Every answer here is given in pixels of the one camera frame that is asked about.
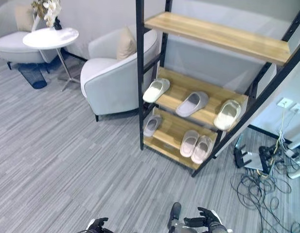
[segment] shoe rack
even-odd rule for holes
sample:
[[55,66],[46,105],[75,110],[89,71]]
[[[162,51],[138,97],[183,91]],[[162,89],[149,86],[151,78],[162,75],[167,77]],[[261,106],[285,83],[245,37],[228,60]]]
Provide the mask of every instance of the shoe rack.
[[[291,55],[287,43],[300,24],[300,11],[282,40],[276,40],[255,33],[177,15],[171,13],[171,8],[172,0],[166,0],[165,12],[145,20],[143,15],[144,0],[136,0],[140,148],[142,150],[145,144],[176,162],[191,168],[194,171],[192,173],[192,177],[194,177],[211,159],[216,158],[222,148],[242,132],[244,126],[249,124],[250,117],[300,61],[300,46]],[[143,35],[150,29],[163,32],[161,53],[144,65]],[[211,83],[165,69],[164,61],[169,33],[262,59],[266,61],[266,64],[245,94],[235,93]],[[171,85],[168,91],[155,103],[145,108],[142,99],[143,75],[151,67],[155,68],[158,62],[160,66],[158,77],[168,79]],[[277,64],[281,69],[257,98],[258,83],[271,63]],[[193,91],[205,92],[209,96],[209,103],[205,108],[193,113],[188,118],[177,116],[175,109]],[[222,104],[227,100],[237,101],[241,105],[242,111],[239,119],[222,137],[223,132],[216,129],[213,120],[219,113]],[[155,114],[161,115],[162,123],[152,137],[143,137],[143,121],[152,110]],[[182,157],[179,152],[185,132],[191,129],[198,131],[200,135],[209,136],[214,142],[210,156],[201,165],[193,163],[190,158]]]

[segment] trash can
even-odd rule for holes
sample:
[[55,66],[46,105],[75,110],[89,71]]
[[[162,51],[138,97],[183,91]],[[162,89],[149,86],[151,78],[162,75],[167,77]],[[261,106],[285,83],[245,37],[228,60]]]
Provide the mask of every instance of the trash can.
[[21,64],[18,70],[34,89],[41,89],[47,85],[37,64]]

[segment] armchair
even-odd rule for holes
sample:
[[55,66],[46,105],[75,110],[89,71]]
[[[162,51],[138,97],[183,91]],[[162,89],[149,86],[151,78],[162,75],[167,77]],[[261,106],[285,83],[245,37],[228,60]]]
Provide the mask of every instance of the armchair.
[[[129,27],[136,38],[136,26]],[[137,53],[123,60],[116,60],[121,29],[90,42],[90,59],[81,71],[81,90],[90,104],[96,120],[99,115],[125,112],[138,108]],[[144,35],[144,63],[159,51],[157,33]],[[145,75],[143,90],[151,83],[153,68]]]
[[[17,5],[31,4],[32,0],[13,0],[0,7],[0,58],[10,63],[50,63],[57,55],[55,50],[36,50],[23,44],[22,39],[29,32],[19,32],[15,19]],[[32,31],[45,27],[38,16]]]

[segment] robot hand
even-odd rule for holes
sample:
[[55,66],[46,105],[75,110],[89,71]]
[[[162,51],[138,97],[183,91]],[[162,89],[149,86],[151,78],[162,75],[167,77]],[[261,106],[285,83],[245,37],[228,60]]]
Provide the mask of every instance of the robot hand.
[[208,227],[208,232],[204,233],[227,233],[227,229],[215,211],[198,207],[200,215],[203,217],[184,218],[185,225],[188,227]]
[[107,217],[99,218],[99,219],[92,219],[88,224],[86,230],[88,233],[113,233],[112,231],[102,228],[102,226],[107,222],[109,219]]

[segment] wall socket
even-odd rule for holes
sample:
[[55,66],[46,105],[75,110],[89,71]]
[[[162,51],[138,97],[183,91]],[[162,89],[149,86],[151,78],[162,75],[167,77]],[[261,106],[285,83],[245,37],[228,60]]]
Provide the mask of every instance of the wall socket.
[[292,106],[292,108],[290,109],[290,111],[292,111],[294,113],[300,113],[300,104],[296,103],[294,106]]
[[287,99],[287,98],[282,98],[282,100],[279,101],[277,103],[277,105],[280,106],[280,107],[282,107],[282,108],[288,108],[292,103],[293,103],[292,100]]

